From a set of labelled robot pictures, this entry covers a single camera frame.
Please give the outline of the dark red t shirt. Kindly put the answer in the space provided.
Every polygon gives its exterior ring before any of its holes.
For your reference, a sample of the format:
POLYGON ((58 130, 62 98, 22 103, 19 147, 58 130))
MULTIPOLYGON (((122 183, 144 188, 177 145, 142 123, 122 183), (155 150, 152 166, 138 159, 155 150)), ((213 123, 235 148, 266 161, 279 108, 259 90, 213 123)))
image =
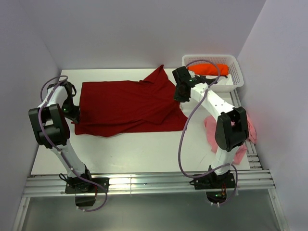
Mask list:
POLYGON ((84 82, 75 134, 181 131, 187 117, 173 98, 175 89, 163 65, 139 81, 84 82))

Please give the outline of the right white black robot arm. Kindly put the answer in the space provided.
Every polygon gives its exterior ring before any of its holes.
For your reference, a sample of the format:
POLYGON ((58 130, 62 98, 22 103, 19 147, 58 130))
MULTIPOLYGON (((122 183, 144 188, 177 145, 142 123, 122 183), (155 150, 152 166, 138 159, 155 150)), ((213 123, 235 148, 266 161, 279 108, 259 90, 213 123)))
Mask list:
POLYGON ((217 83, 220 76, 211 80, 211 83, 207 83, 204 76, 193 75, 184 66, 173 70, 172 74, 176 82, 174 99, 180 103, 189 102, 190 99, 198 102, 189 114, 180 137, 178 148, 179 168, 184 176, 195 178, 195 176, 184 172, 180 155, 188 123, 196 110, 202 106, 216 121, 214 138, 218 149, 209 171, 199 177, 209 175, 209 184, 215 188, 220 187, 225 181, 224 174, 230 170, 237 150, 249 137, 246 110, 241 106, 235 107, 231 105, 211 90, 211 86, 217 83))

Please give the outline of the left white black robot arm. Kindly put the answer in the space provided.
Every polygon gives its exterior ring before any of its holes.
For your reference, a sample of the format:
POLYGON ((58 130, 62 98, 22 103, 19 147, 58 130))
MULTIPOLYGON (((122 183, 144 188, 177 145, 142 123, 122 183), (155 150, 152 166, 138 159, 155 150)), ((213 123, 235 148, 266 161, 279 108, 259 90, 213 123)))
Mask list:
POLYGON ((50 84, 46 97, 41 98, 38 107, 28 111, 28 116, 37 143, 51 150, 65 167, 67 176, 60 174, 60 179, 71 189, 89 192, 94 180, 70 143, 71 133, 66 121, 79 123, 80 108, 73 103, 76 92, 67 79, 50 84))

